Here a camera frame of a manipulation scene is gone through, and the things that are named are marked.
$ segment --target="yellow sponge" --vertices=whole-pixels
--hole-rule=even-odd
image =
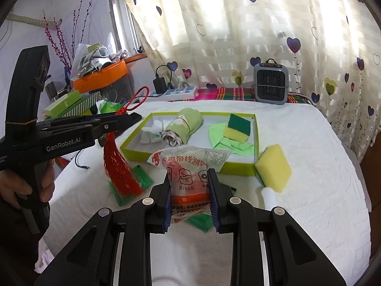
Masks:
[[[255,168],[263,183],[277,193],[282,192],[291,177],[291,168],[279,144],[265,149]]]
[[[244,143],[250,136],[250,122],[242,117],[230,114],[229,121],[224,130],[224,137]]]

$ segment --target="window frame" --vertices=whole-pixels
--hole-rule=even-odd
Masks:
[[[141,46],[141,41],[136,34],[136,22],[134,21],[133,15],[126,2],[124,0],[123,3],[118,0],[109,0],[109,9],[117,51],[127,49],[132,55],[137,54],[138,49]],[[127,34],[129,33],[131,34],[133,44],[130,44],[131,39],[130,42],[128,41]]]

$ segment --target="bed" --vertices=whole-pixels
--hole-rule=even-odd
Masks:
[[[279,143],[293,174],[277,204],[303,227],[352,286],[363,274],[370,257],[370,223],[364,192],[356,171],[340,140],[324,116],[308,104],[274,106],[247,101],[147,102],[136,111],[199,111],[254,113],[258,121],[260,152]],[[117,139],[121,143],[136,127]],[[71,162],[56,180],[50,202],[50,227],[44,239],[55,255],[102,207],[120,210],[111,193],[99,145],[85,149],[79,164]],[[165,171],[141,164],[155,184]],[[255,177],[219,175],[222,182],[237,188],[237,196],[263,208],[261,183]],[[136,198],[149,195],[149,190]],[[155,286],[229,285],[232,236],[207,234],[187,223],[171,225],[165,235],[151,236],[152,281]]]

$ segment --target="rolled green cloth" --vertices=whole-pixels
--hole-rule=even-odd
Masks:
[[[198,110],[182,109],[174,121],[161,133],[161,138],[171,147],[187,144],[189,137],[196,132],[202,122],[203,118]]]
[[[240,156],[253,156],[254,145],[249,142],[240,143],[235,140],[224,137],[224,130],[226,123],[216,123],[209,127],[208,134],[212,148],[220,149],[222,151],[230,150]]]

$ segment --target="red cord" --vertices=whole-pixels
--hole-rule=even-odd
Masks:
[[[142,101],[131,109],[128,106],[138,97],[138,94],[146,89],[147,93]],[[123,107],[121,107],[115,115],[124,114],[127,111],[133,111],[138,108],[148,98],[149,88],[143,86],[140,88],[131,98],[131,100]],[[120,154],[117,145],[115,143],[115,133],[109,132],[106,134],[106,140],[103,149],[104,169],[106,175],[111,179],[114,186],[118,189],[118,192],[123,196],[129,196],[131,194],[138,196],[143,190],[140,188],[138,178],[134,170],[126,163],[126,160]]]

